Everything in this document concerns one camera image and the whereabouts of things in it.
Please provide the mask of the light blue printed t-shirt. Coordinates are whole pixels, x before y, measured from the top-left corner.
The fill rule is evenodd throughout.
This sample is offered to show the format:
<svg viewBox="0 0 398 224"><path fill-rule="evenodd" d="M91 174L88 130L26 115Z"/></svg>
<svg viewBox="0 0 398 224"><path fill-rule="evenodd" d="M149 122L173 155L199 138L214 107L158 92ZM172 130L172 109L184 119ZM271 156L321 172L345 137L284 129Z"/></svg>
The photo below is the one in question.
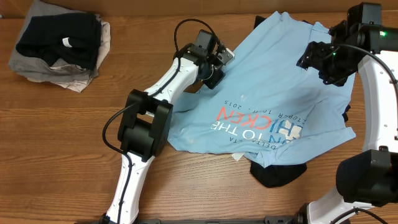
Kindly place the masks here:
<svg viewBox="0 0 398 224"><path fill-rule="evenodd" d="M214 88L182 93L168 140L178 151L242 153L263 167L303 164L355 137L343 113L354 77L325 85L297 65L307 45L330 42L321 23L275 12L235 49Z"/></svg>

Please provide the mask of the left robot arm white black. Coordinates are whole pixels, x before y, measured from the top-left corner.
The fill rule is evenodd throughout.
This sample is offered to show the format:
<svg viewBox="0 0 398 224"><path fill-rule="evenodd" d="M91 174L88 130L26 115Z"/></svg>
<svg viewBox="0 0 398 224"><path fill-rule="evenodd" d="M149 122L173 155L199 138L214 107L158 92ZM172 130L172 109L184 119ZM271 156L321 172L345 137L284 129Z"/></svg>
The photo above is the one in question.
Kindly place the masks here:
<svg viewBox="0 0 398 224"><path fill-rule="evenodd" d="M145 91L132 90L121 117L117 149L121 172L113 201L100 223L135 223L139 199L152 161L163 150L169 135L172 110L179 96L201 80L214 88L224 77L221 71L234 58L214 32L201 30L194 43L177 49L173 63L162 78Z"/></svg>

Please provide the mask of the black garment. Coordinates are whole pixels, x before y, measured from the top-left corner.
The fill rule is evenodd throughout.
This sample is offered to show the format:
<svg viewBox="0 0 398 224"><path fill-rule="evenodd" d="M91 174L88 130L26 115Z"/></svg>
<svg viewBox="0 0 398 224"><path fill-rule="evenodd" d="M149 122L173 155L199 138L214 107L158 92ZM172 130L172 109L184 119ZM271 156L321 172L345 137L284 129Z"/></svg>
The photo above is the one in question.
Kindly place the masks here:
<svg viewBox="0 0 398 224"><path fill-rule="evenodd" d="M325 85L314 68L296 66L310 42L330 42L327 29L275 13L253 30L250 105L259 142L251 174L266 187L300 177L307 162L355 137L345 125L353 78Z"/></svg>

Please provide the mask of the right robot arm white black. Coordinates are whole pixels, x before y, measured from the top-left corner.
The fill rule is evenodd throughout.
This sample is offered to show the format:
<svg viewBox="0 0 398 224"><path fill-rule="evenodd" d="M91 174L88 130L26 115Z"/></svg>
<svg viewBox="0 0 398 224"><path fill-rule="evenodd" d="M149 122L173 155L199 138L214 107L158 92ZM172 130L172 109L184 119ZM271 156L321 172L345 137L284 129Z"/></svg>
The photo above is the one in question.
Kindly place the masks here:
<svg viewBox="0 0 398 224"><path fill-rule="evenodd" d="M329 33L329 44L309 43L297 64L316 68L326 85L342 86L360 75L363 151L339 164L332 190L285 223L348 223L356 213L397 202L397 29L383 26L380 4L363 2Z"/></svg>

